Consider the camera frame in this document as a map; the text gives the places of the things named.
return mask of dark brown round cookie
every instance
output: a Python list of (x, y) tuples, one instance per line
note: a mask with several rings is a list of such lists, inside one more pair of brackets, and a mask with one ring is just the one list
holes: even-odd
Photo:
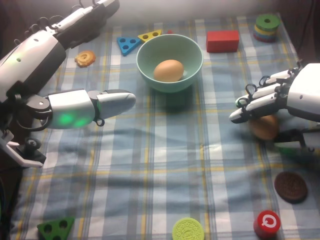
[(305, 180), (294, 172), (279, 173), (274, 180), (274, 188), (283, 200), (291, 204), (301, 203), (308, 195)]

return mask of blue triangle block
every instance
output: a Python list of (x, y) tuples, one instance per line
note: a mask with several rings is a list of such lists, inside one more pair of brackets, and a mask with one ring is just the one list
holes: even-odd
[(123, 56), (127, 56), (141, 43), (141, 39), (137, 37), (117, 37), (116, 41)]

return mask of yellow triangle block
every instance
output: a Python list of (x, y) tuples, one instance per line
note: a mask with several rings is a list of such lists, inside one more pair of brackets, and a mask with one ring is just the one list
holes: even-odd
[(162, 30), (156, 30), (156, 31), (151, 31), (151, 32), (147, 32), (144, 34), (141, 34), (138, 36), (138, 38), (140, 38), (144, 43), (149, 41), (150, 39), (153, 39), (156, 36), (161, 35)]

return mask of plaid tablecloth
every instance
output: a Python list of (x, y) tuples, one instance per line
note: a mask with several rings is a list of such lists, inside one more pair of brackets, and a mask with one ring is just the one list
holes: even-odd
[[(69, 239), (168, 240), (176, 221), (198, 220), (209, 240), (257, 239), (253, 221), (266, 209), (277, 212), (279, 239), (320, 238), (319, 171), (304, 159), (281, 156), (256, 140), (248, 125), (228, 117), (248, 83), (296, 66), (296, 52), (283, 25), (275, 43), (253, 38), (256, 16), (106, 28), (67, 52), (67, 59), (41, 94), (69, 89), (125, 89), (135, 107), (81, 129), (34, 134), (47, 160), (26, 169), (12, 217), (11, 239), (38, 239), (37, 225), (75, 217)], [(197, 83), (179, 94), (150, 89), (136, 66), (135, 49), (121, 55), (117, 37), (162, 29), (188, 36), (204, 53)], [(238, 30), (235, 53), (206, 52), (206, 32)], [(76, 66), (74, 57), (92, 50), (96, 62)], [(281, 129), (311, 123), (279, 113)], [(309, 194), (291, 205), (273, 182), (283, 170), (297, 172)]]

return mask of white wall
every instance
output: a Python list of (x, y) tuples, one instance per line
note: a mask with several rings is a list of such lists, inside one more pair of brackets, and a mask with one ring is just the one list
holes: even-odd
[[(40, 17), (66, 16), (77, 0), (17, 0), (28, 25)], [(108, 25), (172, 22), (272, 12), (277, 0), (120, 0)], [(92, 0), (82, 0), (87, 7)]]

